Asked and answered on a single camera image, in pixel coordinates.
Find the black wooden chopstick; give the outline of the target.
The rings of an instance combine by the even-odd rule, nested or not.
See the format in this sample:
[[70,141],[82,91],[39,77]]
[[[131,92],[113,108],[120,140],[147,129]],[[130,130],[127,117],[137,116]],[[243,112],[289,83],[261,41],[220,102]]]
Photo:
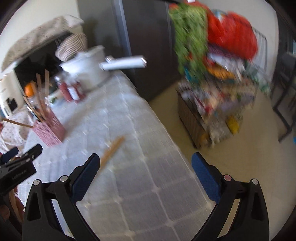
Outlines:
[[25,123],[19,123],[19,122],[17,122],[17,121],[9,120],[9,119],[7,119],[7,118],[1,118],[1,121],[5,121],[5,122],[7,122],[7,123],[12,123],[12,124],[14,124],[14,125],[18,125],[18,126],[24,126],[24,127],[27,127],[27,128],[33,128],[33,126],[31,126],[31,125],[27,125],[27,124],[25,124]]

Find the floral white cloth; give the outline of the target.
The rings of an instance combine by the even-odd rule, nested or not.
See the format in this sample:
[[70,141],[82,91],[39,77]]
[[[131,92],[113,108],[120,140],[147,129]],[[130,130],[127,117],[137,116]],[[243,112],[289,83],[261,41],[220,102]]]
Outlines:
[[[33,126],[34,119],[28,110],[22,109],[9,117],[9,120],[13,120],[19,123],[23,123],[29,126]],[[18,148],[18,156],[22,156],[25,148],[25,144],[31,128],[26,126],[19,126],[6,121],[2,122],[3,127],[1,129],[1,154],[8,152],[13,147]]]

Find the pink perforated utensil holder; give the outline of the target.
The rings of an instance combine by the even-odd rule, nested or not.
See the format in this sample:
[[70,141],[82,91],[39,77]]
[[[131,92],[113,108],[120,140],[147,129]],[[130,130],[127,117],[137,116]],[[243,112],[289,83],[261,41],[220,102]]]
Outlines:
[[65,137],[65,128],[51,109],[46,120],[34,122],[33,131],[48,147],[62,143]]

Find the leaning wooden chopstick in holder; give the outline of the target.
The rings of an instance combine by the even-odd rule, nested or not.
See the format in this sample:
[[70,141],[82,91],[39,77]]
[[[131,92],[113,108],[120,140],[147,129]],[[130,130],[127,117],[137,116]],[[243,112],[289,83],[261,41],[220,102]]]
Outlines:
[[42,118],[41,118],[39,112],[36,111],[36,109],[33,108],[31,103],[28,101],[27,97],[23,96],[23,99],[24,99],[25,104],[26,104],[28,110],[30,111],[30,113],[36,118],[37,121],[41,122]]

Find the white air fryer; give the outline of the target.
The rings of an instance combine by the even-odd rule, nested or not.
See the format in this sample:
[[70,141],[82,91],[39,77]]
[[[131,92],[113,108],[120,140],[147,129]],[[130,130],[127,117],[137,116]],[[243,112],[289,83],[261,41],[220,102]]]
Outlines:
[[5,118],[13,116],[24,105],[23,90],[12,71],[1,79],[1,111]]

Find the orange fruit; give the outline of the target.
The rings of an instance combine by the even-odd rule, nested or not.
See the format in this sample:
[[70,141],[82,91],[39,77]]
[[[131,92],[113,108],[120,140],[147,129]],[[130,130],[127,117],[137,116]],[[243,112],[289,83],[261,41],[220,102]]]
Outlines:
[[33,97],[36,93],[36,83],[31,81],[25,85],[24,92],[26,97]]

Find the red filled spice jar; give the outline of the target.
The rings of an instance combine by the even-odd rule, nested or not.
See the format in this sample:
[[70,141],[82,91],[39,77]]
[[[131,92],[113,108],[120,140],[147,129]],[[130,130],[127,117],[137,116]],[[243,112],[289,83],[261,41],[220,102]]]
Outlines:
[[67,86],[66,82],[64,81],[64,78],[60,77],[60,76],[55,76],[54,79],[55,79],[55,82],[56,82],[58,88],[60,89],[64,99],[67,102],[72,102],[73,98],[68,90],[68,86]]

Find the labelled red spice jar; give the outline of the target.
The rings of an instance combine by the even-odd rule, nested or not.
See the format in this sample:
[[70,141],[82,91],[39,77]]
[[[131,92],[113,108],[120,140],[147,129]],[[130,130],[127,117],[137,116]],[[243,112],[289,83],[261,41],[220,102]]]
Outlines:
[[75,102],[80,102],[85,98],[85,94],[79,81],[70,83],[68,85],[68,91]]

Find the white electric cooking pot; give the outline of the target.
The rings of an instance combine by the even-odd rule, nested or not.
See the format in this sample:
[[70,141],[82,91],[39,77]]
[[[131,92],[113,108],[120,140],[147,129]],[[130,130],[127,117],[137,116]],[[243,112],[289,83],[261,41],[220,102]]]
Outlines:
[[79,52],[73,59],[60,64],[65,72],[78,79],[84,91],[97,88],[110,77],[113,70],[145,68],[146,65],[144,56],[123,58],[105,56],[102,45],[86,52]]

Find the grey checked tablecloth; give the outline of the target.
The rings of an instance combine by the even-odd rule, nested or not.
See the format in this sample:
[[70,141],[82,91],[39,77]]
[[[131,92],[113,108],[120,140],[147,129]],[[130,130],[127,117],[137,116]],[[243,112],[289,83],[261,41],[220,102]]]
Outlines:
[[77,206],[101,240],[191,240],[212,210],[196,174],[131,81],[114,72],[80,103],[54,113],[66,129],[62,143],[43,146],[36,174],[21,183],[26,202],[34,180],[69,175],[117,137],[125,140],[99,170]]

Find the woven rattan basket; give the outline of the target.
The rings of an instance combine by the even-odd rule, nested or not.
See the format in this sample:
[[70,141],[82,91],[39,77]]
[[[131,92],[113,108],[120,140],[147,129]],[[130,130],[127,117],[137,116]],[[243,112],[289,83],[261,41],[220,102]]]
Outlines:
[[67,62],[85,50],[87,50],[87,36],[84,33],[74,33],[59,45],[55,56],[62,62]]

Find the floral cloth cover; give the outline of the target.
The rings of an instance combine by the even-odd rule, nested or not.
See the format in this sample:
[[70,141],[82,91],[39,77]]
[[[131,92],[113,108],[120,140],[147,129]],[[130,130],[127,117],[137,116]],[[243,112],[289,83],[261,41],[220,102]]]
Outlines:
[[5,71],[12,63],[26,56],[29,52],[82,24],[84,24],[84,21],[81,18],[63,15],[34,28],[10,47],[4,57],[1,70]]

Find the dark grey refrigerator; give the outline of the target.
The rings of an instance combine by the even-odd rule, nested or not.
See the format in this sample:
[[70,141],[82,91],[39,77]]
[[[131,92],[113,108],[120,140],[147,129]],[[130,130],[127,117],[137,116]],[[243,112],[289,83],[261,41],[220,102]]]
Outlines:
[[180,80],[174,51],[175,30],[168,15],[171,1],[78,1],[90,47],[103,45],[115,58],[142,55],[143,69],[124,73],[150,101]]

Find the red plastic bag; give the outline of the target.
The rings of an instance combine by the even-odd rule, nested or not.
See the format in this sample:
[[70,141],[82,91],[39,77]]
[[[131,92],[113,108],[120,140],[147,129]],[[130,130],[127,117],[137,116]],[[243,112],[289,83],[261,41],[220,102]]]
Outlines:
[[217,17],[205,4],[198,1],[184,1],[190,6],[206,10],[208,19],[208,43],[218,46],[241,59],[251,60],[257,53],[257,38],[250,22],[234,12]]

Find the green leafy vegetables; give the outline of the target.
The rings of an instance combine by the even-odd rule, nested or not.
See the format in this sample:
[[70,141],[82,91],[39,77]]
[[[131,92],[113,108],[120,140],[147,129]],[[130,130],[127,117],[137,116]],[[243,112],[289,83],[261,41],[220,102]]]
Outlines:
[[207,9],[186,3],[171,4],[169,16],[175,28],[179,72],[189,75],[191,81],[203,79],[208,51]]

